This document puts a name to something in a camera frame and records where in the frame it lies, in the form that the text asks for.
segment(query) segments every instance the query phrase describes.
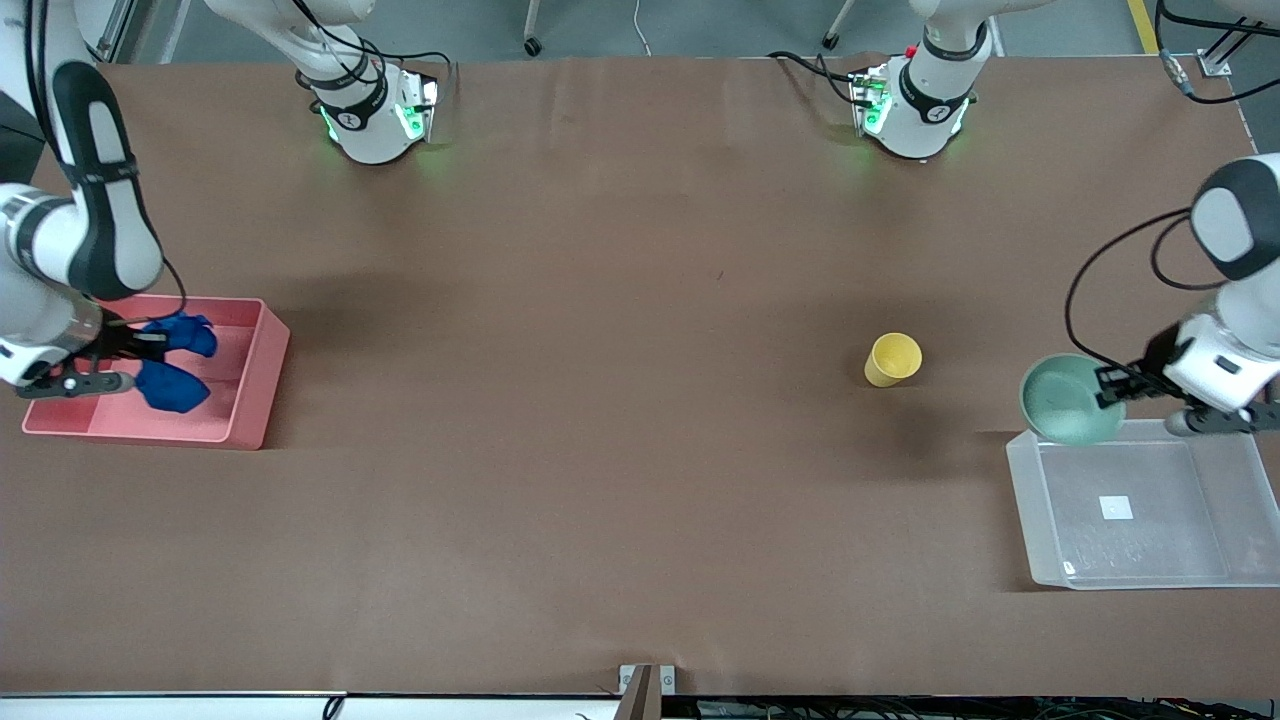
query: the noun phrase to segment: pink tray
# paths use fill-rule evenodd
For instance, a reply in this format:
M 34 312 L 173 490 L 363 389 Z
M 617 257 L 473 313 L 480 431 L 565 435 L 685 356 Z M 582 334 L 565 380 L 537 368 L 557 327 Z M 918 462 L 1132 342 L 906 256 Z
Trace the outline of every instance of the pink tray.
M 125 318 L 172 313 L 178 299 L 137 295 L 108 307 Z M 41 400 L 27 409 L 22 430 L 33 436 L 74 437 L 90 442 L 257 450 L 280 382 L 289 328 L 261 300 L 191 297 L 188 315 L 214 324 L 218 354 L 201 357 L 172 352 L 168 361 L 209 386 L 210 396 L 187 414 L 152 410 L 136 389 L 119 395 Z M 115 369 L 134 374 L 140 363 L 118 360 Z

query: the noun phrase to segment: paper cup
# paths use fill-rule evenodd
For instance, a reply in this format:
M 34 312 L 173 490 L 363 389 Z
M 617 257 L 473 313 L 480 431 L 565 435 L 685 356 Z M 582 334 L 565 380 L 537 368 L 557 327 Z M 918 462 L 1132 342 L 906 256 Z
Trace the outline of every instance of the paper cup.
M 920 346 L 910 336 L 882 334 L 872 346 L 863 373 L 873 386 L 890 387 L 914 375 L 923 359 Z

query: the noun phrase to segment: blue cloth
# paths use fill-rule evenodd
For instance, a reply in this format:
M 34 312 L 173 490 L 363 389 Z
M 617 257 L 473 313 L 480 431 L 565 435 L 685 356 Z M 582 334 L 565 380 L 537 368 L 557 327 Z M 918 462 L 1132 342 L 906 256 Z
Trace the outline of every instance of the blue cloth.
M 212 323 L 204 315 L 191 316 L 178 313 L 148 323 L 142 332 L 163 333 L 165 351 L 187 350 L 205 357 L 218 352 L 218 337 Z M 209 386 L 182 368 L 166 363 L 143 360 L 142 370 L 133 379 L 147 405 L 169 413 L 191 413 L 209 398 Z
M 209 386 L 200 378 L 155 360 L 142 361 L 142 370 L 133 378 L 133 384 L 147 405 L 168 413 L 191 413 L 209 398 Z
M 189 350 L 205 357 L 212 357 L 218 352 L 218 337 L 210 328 L 212 323 L 204 315 L 191 316 L 178 313 L 172 318 L 164 318 L 148 323 L 142 328 L 145 333 L 164 333 L 169 338 L 165 350 Z

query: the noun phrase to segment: mint green bowl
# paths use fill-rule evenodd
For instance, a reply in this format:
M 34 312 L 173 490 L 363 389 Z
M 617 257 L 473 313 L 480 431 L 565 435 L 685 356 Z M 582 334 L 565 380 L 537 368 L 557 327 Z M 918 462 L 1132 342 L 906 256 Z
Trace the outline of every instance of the mint green bowl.
M 1084 355 L 1050 355 L 1032 365 L 1020 389 L 1023 418 L 1036 434 L 1060 445 L 1096 445 L 1115 439 L 1124 424 L 1124 404 L 1106 410 L 1096 395 L 1093 373 L 1102 364 Z

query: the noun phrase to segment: clear plastic container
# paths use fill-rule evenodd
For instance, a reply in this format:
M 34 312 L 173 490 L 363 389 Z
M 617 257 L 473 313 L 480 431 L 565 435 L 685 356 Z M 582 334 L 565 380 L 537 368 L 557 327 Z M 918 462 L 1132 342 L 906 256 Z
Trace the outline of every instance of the clear plastic container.
M 1253 436 L 1128 420 L 1071 447 L 1006 446 L 1032 577 L 1074 589 L 1280 587 L 1280 510 Z

